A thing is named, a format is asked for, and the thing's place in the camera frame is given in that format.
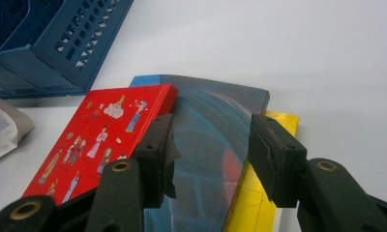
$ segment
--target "blue plastic crate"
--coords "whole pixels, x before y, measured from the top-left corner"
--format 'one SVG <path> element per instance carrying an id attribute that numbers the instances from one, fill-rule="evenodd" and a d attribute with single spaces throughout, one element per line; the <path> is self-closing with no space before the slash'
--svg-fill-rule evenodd
<path id="1" fill-rule="evenodd" d="M 133 2 L 3 1 L 28 5 L 23 20 L 0 40 L 3 99 L 87 93 Z"/>

